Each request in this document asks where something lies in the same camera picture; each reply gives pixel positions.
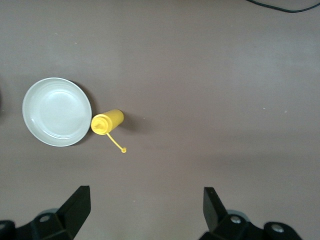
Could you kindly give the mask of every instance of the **yellow bottle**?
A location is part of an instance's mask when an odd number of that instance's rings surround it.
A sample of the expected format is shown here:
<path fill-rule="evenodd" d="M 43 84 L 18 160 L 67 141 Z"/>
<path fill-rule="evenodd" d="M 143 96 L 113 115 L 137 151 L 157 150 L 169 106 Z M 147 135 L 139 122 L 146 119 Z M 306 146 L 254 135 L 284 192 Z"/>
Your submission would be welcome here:
<path fill-rule="evenodd" d="M 124 121 L 124 119 L 125 116 L 123 112 L 118 109 L 106 111 L 93 117 L 91 121 L 91 129 L 96 134 L 107 135 L 110 140 L 119 149 L 121 149 L 122 153 L 126 153 L 127 149 L 125 147 L 121 147 L 109 134 L 113 129 L 120 125 Z"/>

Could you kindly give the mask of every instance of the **black cable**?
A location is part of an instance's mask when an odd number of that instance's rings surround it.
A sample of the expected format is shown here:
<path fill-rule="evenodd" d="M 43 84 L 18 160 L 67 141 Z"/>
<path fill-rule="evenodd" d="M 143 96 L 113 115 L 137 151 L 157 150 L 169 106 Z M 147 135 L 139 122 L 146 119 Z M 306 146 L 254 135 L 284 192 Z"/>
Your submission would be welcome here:
<path fill-rule="evenodd" d="M 319 3 L 316 4 L 316 5 L 313 5 L 313 6 L 311 6 L 311 7 L 307 7 L 307 8 L 304 8 L 304 9 L 300 9 L 300 10 L 288 10 L 288 9 L 285 9 L 285 8 L 281 8 L 281 7 L 277 7 L 277 6 L 272 6 L 272 5 L 264 4 L 264 3 L 257 2 L 257 1 L 254 1 L 254 0 L 247 0 L 247 1 L 250 2 L 250 3 L 256 4 L 256 5 L 259 5 L 259 6 L 268 8 L 268 9 L 274 9 L 274 10 L 278 10 L 278 11 L 285 12 L 285 13 L 290 13 L 290 14 L 305 12 L 305 11 L 308 11 L 308 10 L 310 10 L 310 9 L 314 9 L 314 8 L 320 6 L 320 2 L 319 2 Z"/>

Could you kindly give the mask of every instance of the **white plate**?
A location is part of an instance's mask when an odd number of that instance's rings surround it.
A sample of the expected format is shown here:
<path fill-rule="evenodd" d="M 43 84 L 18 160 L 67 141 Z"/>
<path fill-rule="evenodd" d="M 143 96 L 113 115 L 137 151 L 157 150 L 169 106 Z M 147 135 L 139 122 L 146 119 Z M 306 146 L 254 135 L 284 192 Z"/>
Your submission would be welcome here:
<path fill-rule="evenodd" d="M 22 115 L 37 139 L 56 147 L 79 142 L 92 119 L 86 94 L 73 82 L 57 77 L 40 80 L 30 87 L 23 99 Z"/>

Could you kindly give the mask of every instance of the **plate rim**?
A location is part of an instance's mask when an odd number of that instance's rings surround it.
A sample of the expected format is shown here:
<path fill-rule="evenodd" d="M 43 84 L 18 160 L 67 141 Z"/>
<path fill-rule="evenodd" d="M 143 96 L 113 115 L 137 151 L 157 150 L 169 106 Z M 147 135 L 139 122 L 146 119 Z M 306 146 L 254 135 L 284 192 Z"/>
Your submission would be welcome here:
<path fill-rule="evenodd" d="M 86 95 L 86 93 L 77 85 L 75 84 L 74 82 L 70 81 L 70 80 L 67 80 L 65 78 L 61 78 L 61 77 L 47 77 L 47 78 L 44 78 L 44 79 L 41 79 L 37 82 L 35 82 L 31 87 L 29 87 L 28 91 L 25 93 L 24 95 L 24 98 L 23 98 L 23 102 L 22 102 L 22 117 L 23 117 L 23 121 L 24 121 L 24 124 L 26 125 L 26 127 L 28 128 L 29 132 L 35 137 L 37 138 L 39 141 L 47 144 L 47 145 L 50 145 L 50 146 L 53 146 L 53 147 L 67 147 L 67 146 L 71 146 L 71 145 L 74 145 L 76 143 L 78 143 L 79 141 L 81 141 L 85 136 L 86 134 L 88 133 L 89 129 L 90 129 L 90 123 L 91 123 L 91 120 L 90 122 L 88 123 L 88 128 L 86 129 L 86 131 L 84 131 L 84 134 L 81 135 L 81 137 L 79 139 L 77 139 L 75 142 L 73 143 L 68 143 L 68 144 L 60 144 L 60 145 L 57 145 L 57 144 L 51 144 L 51 143 L 48 143 L 46 142 L 45 140 L 41 139 L 40 137 L 38 137 L 29 127 L 29 124 L 28 124 L 28 120 L 26 118 L 26 104 L 27 104 L 27 98 L 28 96 L 30 95 L 30 92 L 33 90 L 33 88 L 35 86 L 37 86 L 38 84 L 42 83 L 42 82 L 45 82 L 45 81 L 53 81 L 53 80 L 62 80 L 63 82 L 65 83 L 68 83 L 70 84 L 71 86 L 75 87 L 77 90 L 80 91 L 80 93 L 84 96 L 85 98 L 85 101 L 88 103 L 88 110 L 90 111 L 90 119 L 92 119 L 92 107 L 91 107 L 91 103 L 89 101 L 89 98 L 88 96 Z"/>

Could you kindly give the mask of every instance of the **silver bolt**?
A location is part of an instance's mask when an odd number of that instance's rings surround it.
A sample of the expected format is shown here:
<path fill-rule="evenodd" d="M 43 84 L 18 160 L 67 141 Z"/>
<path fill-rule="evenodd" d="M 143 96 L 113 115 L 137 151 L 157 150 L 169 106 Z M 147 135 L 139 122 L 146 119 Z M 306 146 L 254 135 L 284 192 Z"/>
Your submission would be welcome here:
<path fill-rule="evenodd" d="M 45 215 L 45 216 L 41 217 L 39 221 L 41 223 L 44 223 L 44 222 L 48 221 L 49 219 L 50 219 L 50 216 L 49 215 Z"/>
<path fill-rule="evenodd" d="M 285 231 L 279 224 L 272 224 L 271 228 L 277 233 L 283 233 Z"/>
<path fill-rule="evenodd" d="M 230 219 L 234 224 L 240 224 L 241 223 L 241 219 L 238 216 L 232 216 Z"/>

